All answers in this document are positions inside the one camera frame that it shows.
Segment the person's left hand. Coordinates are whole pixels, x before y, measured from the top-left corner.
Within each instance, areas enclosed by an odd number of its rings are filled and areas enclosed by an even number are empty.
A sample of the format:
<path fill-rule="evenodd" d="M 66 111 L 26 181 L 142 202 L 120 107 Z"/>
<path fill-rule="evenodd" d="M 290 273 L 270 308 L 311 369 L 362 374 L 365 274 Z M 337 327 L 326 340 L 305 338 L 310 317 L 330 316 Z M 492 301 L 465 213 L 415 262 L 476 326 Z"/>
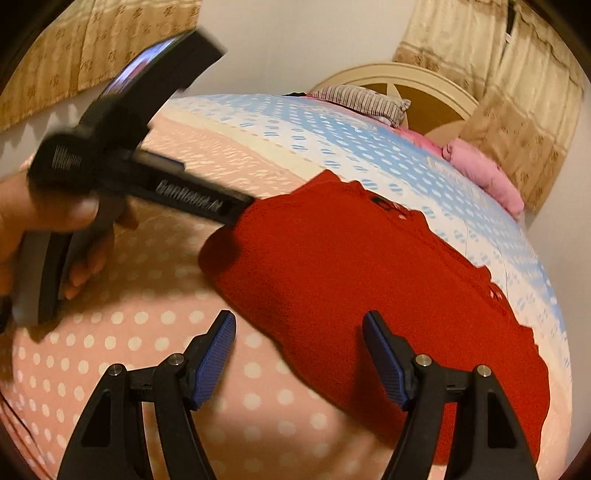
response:
<path fill-rule="evenodd" d="M 24 171 L 1 180 L 1 295 L 12 294 L 16 256 L 28 232 L 71 233 L 88 227 L 99 209 L 97 197 L 72 196 L 60 192 L 38 191 L 29 186 Z M 114 246 L 114 232 L 108 229 L 89 251 L 74 261 L 62 287 L 71 300 L 85 284 L 100 273 Z"/>

